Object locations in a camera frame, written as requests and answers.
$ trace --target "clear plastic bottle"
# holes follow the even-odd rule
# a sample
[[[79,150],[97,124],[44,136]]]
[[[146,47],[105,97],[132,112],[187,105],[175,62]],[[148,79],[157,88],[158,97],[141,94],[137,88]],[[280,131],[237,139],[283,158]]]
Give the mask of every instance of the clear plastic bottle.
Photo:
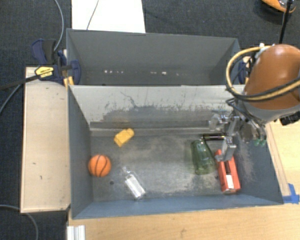
[[[146,190],[140,184],[138,177],[133,171],[126,167],[122,168],[124,173],[124,184],[128,187],[135,200],[140,200],[146,195]]]

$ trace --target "white paper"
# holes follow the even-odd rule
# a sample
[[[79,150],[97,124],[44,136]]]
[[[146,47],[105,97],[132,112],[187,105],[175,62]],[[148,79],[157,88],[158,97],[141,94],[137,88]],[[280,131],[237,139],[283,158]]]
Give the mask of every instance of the white paper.
[[[72,28],[86,30],[98,0],[72,0]],[[89,30],[145,33],[141,0],[99,0]]]

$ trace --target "gray box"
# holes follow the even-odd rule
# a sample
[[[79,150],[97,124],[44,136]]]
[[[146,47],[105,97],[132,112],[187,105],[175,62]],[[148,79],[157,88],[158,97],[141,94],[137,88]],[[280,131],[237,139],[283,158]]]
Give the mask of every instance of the gray box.
[[[222,194],[217,171],[195,174],[190,143],[209,132],[214,113],[231,112],[224,71],[238,49],[234,38],[67,30],[68,59],[82,67],[81,85],[68,90],[73,219],[283,204],[267,146],[235,139],[238,194]],[[135,136],[118,147],[125,128]],[[95,154],[111,160],[105,177],[89,174]],[[124,166],[144,199],[125,188]]]

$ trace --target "orange ball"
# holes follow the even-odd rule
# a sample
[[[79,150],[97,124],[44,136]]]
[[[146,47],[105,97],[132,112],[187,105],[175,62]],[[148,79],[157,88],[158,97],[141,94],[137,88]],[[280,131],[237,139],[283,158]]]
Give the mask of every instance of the orange ball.
[[[111,171],[111,161],[104,154],[96,154],[91,157],[88,169],[91,175],[96,177],[104,177]]]

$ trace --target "yellow toy block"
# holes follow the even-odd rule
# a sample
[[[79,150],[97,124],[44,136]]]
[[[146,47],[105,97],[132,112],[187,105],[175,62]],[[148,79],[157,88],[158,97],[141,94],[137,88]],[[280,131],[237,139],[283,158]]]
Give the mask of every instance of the yellow toy block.
[[[123,144],[128,142],[135,135],[131,128],[124,129],[114,136],[114,142],[121,148]]]

